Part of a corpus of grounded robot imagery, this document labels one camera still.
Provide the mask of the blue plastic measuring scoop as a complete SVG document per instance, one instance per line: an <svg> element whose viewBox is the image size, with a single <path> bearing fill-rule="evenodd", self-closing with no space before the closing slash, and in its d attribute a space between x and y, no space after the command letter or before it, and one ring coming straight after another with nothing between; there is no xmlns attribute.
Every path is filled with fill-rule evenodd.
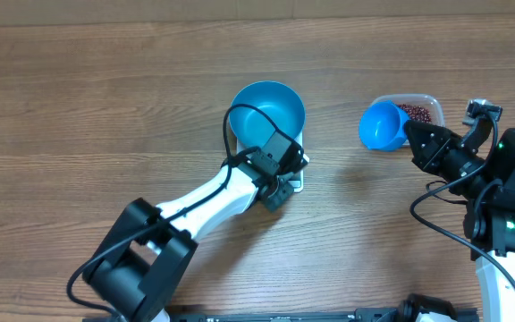
<svg viewBox="0 0 515 322"><path fill-rule="evenodd" d="M375 103L360 119L359 138L368 149L394 151L407 140L403 126L408 120L392 101Z"/></svg>

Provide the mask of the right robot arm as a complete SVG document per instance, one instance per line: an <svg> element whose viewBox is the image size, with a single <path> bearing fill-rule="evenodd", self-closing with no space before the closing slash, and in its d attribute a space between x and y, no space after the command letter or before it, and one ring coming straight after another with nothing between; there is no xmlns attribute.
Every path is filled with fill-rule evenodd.
<svg viewBox="0 0 515 322"><path fill-rule="evenodd" d="M404 125L414 164L443 179L443 186L413 201L421 224L464 245L476 265L486 321L515 321L515 128L498 132L482 117L465 136L416 121ZM420 216L418 203L441 191L466 208L459 236Z"/></svg>

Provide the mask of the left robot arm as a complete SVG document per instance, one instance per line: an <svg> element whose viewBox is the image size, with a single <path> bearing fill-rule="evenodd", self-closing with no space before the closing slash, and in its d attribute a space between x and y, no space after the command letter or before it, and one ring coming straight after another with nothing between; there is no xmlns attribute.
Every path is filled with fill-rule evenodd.
<svg viewBox="0 0 515 322"><path fill-rule="evenodd" d="M262 203L274 212L293 193L290 178L308 164L303 149L252 147L229 155L210 181L156 206L126 206L93 256L73 273L101 298L90 303L111 321L166 321L172 298L199 241L226 219Z"/></svg>

